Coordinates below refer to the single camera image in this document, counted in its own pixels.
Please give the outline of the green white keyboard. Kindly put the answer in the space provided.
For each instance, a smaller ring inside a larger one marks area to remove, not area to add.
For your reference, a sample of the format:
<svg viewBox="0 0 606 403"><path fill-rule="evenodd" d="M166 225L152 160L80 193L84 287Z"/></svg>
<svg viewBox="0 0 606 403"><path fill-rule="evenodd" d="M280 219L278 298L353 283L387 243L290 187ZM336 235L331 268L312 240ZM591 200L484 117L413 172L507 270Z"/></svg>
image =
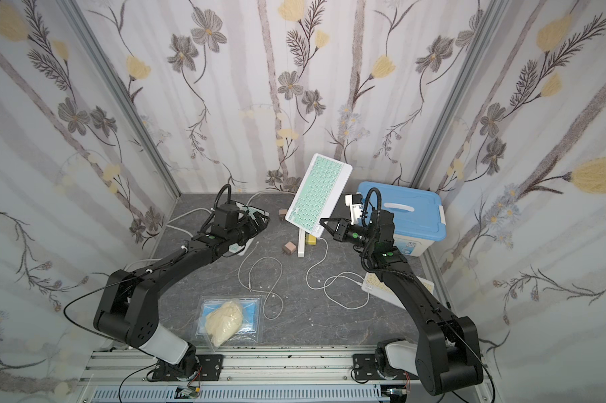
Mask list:
<svg viewBox="0 0 606 403"><path fill-rule="evenodd" d="M263 232L267 228L265 219L269 217L265 211L254 207L248 207L247 209L248 225L251 227L251 235L247 239L244 245L233 244L230 246L229 252L232 255L244 255L247 249L254 243L254 239L259 233Z"/></svg>
<svg viewBox="0 0 606 403"><path fill-rule="evenodd" d="M320 220L329 218L343 193L353 166L321 154L314 154L286 221L314 237L324 231Z"/></svg>

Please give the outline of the white power strip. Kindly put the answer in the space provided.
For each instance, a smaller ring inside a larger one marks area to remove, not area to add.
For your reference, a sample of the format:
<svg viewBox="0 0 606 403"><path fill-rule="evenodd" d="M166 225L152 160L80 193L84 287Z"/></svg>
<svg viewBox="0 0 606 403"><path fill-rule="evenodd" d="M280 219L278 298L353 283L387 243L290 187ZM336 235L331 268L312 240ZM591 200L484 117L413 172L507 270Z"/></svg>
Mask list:
<svg viewBox="0 0 606 403"><path fill-rule="evenodd" d="M306 247L306 232L303 228L299 229L297 256L303 258L305 256Z"/></svg>

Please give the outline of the white cable yellow keyboard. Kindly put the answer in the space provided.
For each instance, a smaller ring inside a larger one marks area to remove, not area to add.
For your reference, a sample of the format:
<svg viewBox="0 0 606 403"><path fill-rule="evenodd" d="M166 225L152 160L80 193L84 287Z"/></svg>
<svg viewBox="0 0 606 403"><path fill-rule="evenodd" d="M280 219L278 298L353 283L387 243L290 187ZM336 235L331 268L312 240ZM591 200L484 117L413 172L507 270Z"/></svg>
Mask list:
<svg viewBox="0 0 606 403"><path fill-rule="evenodd" d="M370 303L370 294L366 294L366 298L365 298L364 302L358 303L357 305L354 305L354 306L348 306L348 305L341 303L339 300L334 298L329 293L329 289L331 289L339 280L345 280L349 283L352 283L354 285L358 285L359 287L361 287L363 285L363 283L365 282L364 275L360 275L360 274L352 272L352 271L342 271L335 275L330 275L325 280L318 280L317 281L318 285L313 285L311 283L311 272L314 269L316 269L318 266L323 264L327 260L328 255L329 255L328 241L325 240L324 238L318 238L317 241L321 242L324 245L325 249L323 252L323 256L320 258L320 260L318 260L316 263L312 264L306 270L305 282L306 282L307 288L309 290L314 290L315 292L323 292L323 295L326 297L326 299L329 300L329 302L332 302L333 304L341 307L342 309L344 309L346 311L359 311L359 310L362 310L363 308L367 307L368 304Z"/></svg>

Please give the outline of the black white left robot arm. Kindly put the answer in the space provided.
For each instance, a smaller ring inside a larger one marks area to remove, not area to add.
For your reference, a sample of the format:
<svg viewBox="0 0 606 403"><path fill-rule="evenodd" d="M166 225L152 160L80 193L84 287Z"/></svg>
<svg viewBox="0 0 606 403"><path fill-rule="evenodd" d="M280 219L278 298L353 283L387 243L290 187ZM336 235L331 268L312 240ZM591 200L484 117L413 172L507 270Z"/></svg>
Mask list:
<svg viewBox="0 0 606 403"><path fill-rule="evenodd" d="M226 201L186 244L165 258L133 271L117 270L106 283L93 319L97 331L158 360L157 380L191 380L201 364L197 348L160 322L160 299L171 287L244 246L266 230L269 213Z"/></svg>

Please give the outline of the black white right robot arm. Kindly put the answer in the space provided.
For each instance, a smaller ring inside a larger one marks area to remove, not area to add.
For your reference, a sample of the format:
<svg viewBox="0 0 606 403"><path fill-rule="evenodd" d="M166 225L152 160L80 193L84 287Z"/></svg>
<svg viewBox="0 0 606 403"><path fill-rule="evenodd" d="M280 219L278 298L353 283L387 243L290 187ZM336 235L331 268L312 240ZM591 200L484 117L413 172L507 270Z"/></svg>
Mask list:
<svg viewBox="0 0 606 403"><path fill-rule="evenodd" d="M412 374L432 396L483 382L477 327L470 318L457 317L444 307L412 272L395 247L392 213L377 213L365 227L346 218L323 218L320 223L333 239L354 245L363 268L393 291L417 327L415 343L405 339L378 343L375 363L380 376Z"/></svg>

